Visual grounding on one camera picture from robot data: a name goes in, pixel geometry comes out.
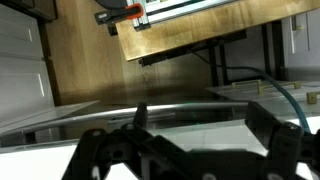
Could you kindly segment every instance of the cabinet door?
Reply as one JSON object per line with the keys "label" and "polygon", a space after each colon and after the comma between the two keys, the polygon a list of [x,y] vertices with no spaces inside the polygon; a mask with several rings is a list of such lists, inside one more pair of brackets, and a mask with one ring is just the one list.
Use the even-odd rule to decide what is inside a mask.
{"label": "cabinet door", "polygon": [[290,80],[318,81],[320,78],[319,18],[320,10],[314,10],[282,21],[285,62]]}
{"label": "cabinet door", "polygon": [[0,127],[53,108],[45,62],[0,57]]}
{"label": "cabinet door", "polygon": [[41,59],[37,20],[0,4],[0,55]]}

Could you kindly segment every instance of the wire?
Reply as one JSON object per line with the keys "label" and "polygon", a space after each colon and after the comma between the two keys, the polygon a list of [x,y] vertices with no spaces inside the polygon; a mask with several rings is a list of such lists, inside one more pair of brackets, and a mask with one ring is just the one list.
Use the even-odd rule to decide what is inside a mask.
{"label": "wire", "polygon": [[269,76],[268,74],[266,74],[265,72],[261,71],[260,69],[254,68],[254,67],[248,67],[248,66],[236,66],[236,67],[228,67],[228,66],[222,66],[222,65],[218,65],[218,64],[212,64],[210,63],[208,60],[206,60],[204,57],[202,57],[201,55],[197,54],[196,52],[192,51],[191,49],[189,49],[189,51],[194,54],[195,56],[197,56],[198,58],[200,58],[202,61],[210,64],[211,66],[214,67],[218,67],[218,68],[224,68],[224,69],[231,69],[231,70],[250,70],[250,71],[254,71],[257,74],[260,74],[261,76],[263,76],[267,81],[269,81],[270,84],[272,84],[280,93],[283,94],[283,96],[285,98],[287,98],[287,100],[290,102],[290,104],[292,105],[292,107],[294,108],[294,110],[296,111],[298,118],[299,118],[299,122],[300,122],[300,126],[303,128],[303,130],[307,133],[311,133],[310,131],[310,127],[308,124],[308,121],[306,119],[306,116],[304,114],[304,112],[302,111],[300,105],[297,103],[297,101],[291,96],[290,93],[288,93],[288,91],[286,91],[283,87],[281,87],[271,76]]}

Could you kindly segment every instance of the wooden table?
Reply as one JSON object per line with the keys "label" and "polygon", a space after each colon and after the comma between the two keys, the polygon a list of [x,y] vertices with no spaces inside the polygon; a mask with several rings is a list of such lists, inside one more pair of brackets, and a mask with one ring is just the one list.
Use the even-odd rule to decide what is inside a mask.
{"label": "wooden table", "polygon": [[319,0],[239,0],[154,24],[136,32],[117,23],[127,61],[320,8]]}

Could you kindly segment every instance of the metal frame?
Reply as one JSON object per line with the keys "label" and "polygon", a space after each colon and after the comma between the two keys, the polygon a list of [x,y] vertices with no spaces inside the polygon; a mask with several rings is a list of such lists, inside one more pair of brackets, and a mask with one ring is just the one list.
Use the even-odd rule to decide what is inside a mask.
{"label": "metal frame", "polygon": [[[167,112],[169,110],[186,111],[186,110],[199,110],[199,109],[220,109],[220,108],[229,108],[229,107],[245,107],[245,106],[247,106],[247,104],[248,104],[248,102],[246,102],[246,101],[228,101],[228,102],[217,101],[217,102],[202,102],[202,103],[154,105],[154,106],[148,106],[147,109],[150,113],[153,113],[153,112],[159,113],[159,112]],[[93,113],[93,114],[88,114],[88,115],[70,117],[70,118],[65,118],[65,119],[60,119],[60,120],[58,119],[58,120],[53,120],[53,121],[44,122],[44,123],[38,123],[38,124],[31,125],[31,126],[26,126],[23,128],[8,131],[5,133],[2,133],[0,136],[1,136],[1,138],[5,138],[6,136],[15,135],[16,133],[28,134],[28,133],[33,133],[35,131],[39,131],[39,130],[43,130],[43,129],[59,127],[62,125],[67,125],[67,124],[72,124],[72,123],[96,120],[96,119],[101,119],[101,118],[113,119],[117,116],[134,115],[136,113],[136,111],[137,111],[137,107],[134,107],[134,108],[105,111],[105,112]]]}

